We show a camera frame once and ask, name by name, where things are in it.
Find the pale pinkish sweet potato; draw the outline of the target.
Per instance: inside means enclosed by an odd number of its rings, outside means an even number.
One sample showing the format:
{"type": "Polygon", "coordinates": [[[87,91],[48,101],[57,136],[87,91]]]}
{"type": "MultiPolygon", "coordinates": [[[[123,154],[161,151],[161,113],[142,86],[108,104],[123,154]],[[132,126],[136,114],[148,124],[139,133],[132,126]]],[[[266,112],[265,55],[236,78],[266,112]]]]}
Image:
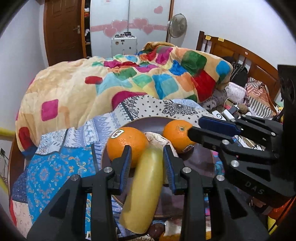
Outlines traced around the pale pinkish sweet potato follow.
{"type": "Polygon", "coordinates": [[[163,148],[166,145],[169,145],[171,148],[171,151],[175,157],[178,157],[178,153],[173,147],[172,143],[164,138],[162,135],[159,133],[154,133],[154,132],[144,132],[144,135],[146,136],[147,140],[149,141],[149,144],[155,148],[163,150],[163,148]]]}

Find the striped cloth bag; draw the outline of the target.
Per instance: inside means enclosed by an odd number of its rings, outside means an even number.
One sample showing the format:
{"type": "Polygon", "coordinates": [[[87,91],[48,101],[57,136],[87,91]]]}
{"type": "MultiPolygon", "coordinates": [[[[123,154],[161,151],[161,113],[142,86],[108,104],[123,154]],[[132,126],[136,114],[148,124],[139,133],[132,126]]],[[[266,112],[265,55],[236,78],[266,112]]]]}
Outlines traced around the striped cloth bag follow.
{"type": "Polygon", "coordinates": [[[248,104],[256,116],[271,119],[277,114],[268,88],[263,82],[249,77],[245,89],[248,95],[248,104]]]}

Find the dark brown round plate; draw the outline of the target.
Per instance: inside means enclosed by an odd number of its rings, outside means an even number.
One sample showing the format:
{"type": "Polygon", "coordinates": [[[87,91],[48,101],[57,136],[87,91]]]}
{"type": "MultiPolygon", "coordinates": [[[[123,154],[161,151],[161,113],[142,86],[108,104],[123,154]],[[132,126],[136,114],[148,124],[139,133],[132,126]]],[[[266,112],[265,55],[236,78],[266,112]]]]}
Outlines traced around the dark brown round plate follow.
{"type": "MultiPolygon", "coordinates": [[[[173,121],[172,118],[164,117],[148,117],[133,120],[129,123],[124,124],[124,127],[136,128],[144,132],[163,133],[165,125],[173,121]]],[[[204,148],[200,144],[195,144],[194,147],[184,153],[180,154],[179,157],[183,160],[184,166],[189,167],[191,170],[196,171],[202,176],[213,178],[215,176],[215,162],[212,151],[204,148]]],[[[129,177],[127,180],[126,188],[121,195],[112,196],[117,204],[123,206],[125,203],[126,196],[130,190],[130,186],[133,181],[134,169],[130,170],[129,177]]],[[[168,218],[183,214],[184,207],[184,191],[179,190],[179,187],[184,187],[186,181],[180,176],[175,176],[175,180],[180,183],[175,185],[174,193],[170,189],[169,184],[164,184],[159,196],[158,207],[154,214],[155,219],[168,218]]]]}

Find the pink patterned pouch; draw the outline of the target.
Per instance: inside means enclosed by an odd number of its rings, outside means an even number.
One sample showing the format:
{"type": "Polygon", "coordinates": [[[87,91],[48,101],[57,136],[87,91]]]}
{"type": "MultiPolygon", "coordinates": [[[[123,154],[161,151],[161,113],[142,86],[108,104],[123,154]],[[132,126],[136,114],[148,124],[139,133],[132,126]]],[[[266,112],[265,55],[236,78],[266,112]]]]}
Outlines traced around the pink patterned pouch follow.
{"type": "Polygon", "coordinates": [[[229,84],[225,87],[227,97],[236,102],[237,104],[244,103],[245,97],[247,96],[246,89],[233,83],[229,82],[229,84]]]}

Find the small orange right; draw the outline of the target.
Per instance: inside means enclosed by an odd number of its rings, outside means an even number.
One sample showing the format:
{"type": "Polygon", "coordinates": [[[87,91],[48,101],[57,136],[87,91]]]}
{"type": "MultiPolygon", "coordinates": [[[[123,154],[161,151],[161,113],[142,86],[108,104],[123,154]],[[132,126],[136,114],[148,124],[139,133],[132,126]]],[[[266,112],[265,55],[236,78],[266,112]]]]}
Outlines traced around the small orange right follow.
{"type": "Polygon", "coordinates": [[[177,153],[186,153],[196,144],[188,137],[192,126],[185,120],[172,120],[165,125],[162,136],[171,142],[177,153]]]}

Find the black bag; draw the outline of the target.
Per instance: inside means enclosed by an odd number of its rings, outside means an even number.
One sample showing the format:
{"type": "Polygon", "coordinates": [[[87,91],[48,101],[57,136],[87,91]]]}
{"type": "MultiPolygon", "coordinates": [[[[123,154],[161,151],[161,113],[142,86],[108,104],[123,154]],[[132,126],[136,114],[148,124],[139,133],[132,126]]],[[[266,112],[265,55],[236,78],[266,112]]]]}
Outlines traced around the black bag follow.
{"type": "Polygon", "coordinates": [[[223,57],[223,59],[229,62],[233,67],[233,71],[230,76],[230,81],[241,87],[245,87],[248,80],[247,68],[244,67],[242,64],[236,62],[233,57],[225,56],[223,57]]]}

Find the blue patterned bed sheet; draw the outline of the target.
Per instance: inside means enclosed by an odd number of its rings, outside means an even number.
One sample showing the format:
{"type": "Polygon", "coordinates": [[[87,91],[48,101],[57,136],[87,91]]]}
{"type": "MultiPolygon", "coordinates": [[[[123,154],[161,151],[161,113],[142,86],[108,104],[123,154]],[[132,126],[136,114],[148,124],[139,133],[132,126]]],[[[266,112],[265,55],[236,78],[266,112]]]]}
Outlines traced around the blue patterned bed sheet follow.
{"type": "Polygon", "coordinates": [[[10,210],[17,229],[27,235],[71,175],[86,177],[99,171],[107,139],[121,126],[153,116],[197,123],[204,115],[207,111],[192,100],[141,95],[123,100],[114,111],[98,115],[79,128],[43,135],[32,161],[13,184],[10,210]]]}

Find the wooden headboard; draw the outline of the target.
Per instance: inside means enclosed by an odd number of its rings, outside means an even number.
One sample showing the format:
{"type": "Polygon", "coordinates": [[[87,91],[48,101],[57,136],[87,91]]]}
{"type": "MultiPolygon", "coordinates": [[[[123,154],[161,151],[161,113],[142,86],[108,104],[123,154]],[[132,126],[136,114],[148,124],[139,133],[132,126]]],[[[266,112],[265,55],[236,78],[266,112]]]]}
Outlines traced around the wooden headboard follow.
{"type": "Polygon", "coordinates": [[[219,37],[206,35],[200,31],[196,49],[219,57],[231,57],[248,70],[248,76],[263,82],[269,97],[275,103],[280,91],[278,70],[252,51],[219,37]]]}

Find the yellow foam hoop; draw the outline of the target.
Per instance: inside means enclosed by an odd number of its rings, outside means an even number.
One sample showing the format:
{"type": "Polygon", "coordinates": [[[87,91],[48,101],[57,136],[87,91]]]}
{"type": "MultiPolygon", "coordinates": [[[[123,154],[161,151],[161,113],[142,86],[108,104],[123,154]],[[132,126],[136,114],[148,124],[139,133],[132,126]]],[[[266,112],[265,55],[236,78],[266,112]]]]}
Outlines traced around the yellow foam hoop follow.
{"type": "MultiPolygon", "coordinates": [[[[11,144],[12,144],[14,136],[15,136],[14,131],[8,130],[6,128],[1,128],[1,148],[4,149],[4,151],[6,152],[6,156],[8,159],[10,156],[11,144]]],[[[4,181],[4,184],[7,186],[7,190],[8,190],[8,194],[9,194],[8,178],[4,178],[2,176],[1,176],[1,178],[4,181]]]]}

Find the white standing fan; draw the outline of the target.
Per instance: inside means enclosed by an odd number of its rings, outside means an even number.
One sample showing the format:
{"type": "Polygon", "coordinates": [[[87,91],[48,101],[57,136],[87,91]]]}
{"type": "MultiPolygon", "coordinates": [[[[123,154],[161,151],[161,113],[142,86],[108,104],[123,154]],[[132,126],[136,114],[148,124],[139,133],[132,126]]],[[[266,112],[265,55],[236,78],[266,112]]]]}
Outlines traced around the white standing fan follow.
{"type": "Polygon", "coordinates": [[[168,22],[168,32],[172,38],[179,38],[187,30],[187,19],[183,14],[174,15],[168,22]]]}

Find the colourful patchwork blanket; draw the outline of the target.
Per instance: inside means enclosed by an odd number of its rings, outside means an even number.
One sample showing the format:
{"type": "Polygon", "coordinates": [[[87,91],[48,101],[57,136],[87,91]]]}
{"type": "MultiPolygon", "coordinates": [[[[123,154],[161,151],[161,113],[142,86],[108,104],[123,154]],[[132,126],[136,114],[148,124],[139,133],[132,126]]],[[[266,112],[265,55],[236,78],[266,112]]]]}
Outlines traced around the colourful patchwork blanket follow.
{"type": "Polygon", "coordinates": [[[41,136],[113,111],[124,99],[190,99],[201,103],[224,89],[231,64],[210,53],[149,42],[136,55],[65,61],[40,71],[16,116],[16,141],[24,155],[36,152],[41,136]]]}

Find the silver suitcase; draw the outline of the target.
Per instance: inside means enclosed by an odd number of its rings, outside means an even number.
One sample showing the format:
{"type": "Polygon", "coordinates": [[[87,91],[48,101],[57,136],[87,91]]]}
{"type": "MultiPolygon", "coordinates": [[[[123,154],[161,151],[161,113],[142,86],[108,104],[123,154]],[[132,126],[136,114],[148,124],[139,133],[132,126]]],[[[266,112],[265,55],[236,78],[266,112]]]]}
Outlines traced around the silver suitcase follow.
{"type": "Polygon", "coordinates": [[[137,37],[131,32],[124,32],[111,38],[111,56],[136,55],[137,53],[137,37]]]}

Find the white wardrobe with hearts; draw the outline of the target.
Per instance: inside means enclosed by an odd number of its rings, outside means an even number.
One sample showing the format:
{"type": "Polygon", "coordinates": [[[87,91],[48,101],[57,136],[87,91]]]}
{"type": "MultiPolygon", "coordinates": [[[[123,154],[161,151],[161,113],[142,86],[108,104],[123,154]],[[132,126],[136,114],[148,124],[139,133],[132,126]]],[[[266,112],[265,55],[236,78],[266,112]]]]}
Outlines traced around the white wardrobe with hearts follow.
{"type": "Polygon", "coordinates": [[[111,38],[131,32],[137,49],[147,42],[165,42],[171,1],[91,1],[92,56],[111,57],[111,38]]]}

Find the brown wooden door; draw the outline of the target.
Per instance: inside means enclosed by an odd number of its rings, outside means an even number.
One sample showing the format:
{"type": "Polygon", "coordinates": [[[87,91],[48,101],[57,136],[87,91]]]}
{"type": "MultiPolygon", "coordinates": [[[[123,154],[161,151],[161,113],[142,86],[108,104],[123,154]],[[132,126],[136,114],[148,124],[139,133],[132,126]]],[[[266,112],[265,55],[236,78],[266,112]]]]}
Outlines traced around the brown wooden door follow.
{"type": "Polygon", "coordinates": [[[45,1],[44,40],[50,66],[83,58],[79,0],[45,1]]]}

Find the wooden bed frame side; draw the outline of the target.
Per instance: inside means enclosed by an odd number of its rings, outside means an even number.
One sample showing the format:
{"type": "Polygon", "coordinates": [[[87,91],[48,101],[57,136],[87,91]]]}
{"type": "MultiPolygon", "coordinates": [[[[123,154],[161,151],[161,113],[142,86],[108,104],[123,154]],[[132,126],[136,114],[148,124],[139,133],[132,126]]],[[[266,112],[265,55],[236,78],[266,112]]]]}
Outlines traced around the wooden bed frame side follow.
{"type": "Polygon", "coordinates": [[[21,153],[18,148],[16,136],[14,136],[10,156],[9,156],[9,168],[8,168],[8,182],[9,182],[9,194],[12,194],[13,185],[23,173],[25,169],[25,156],[21,153]]]}

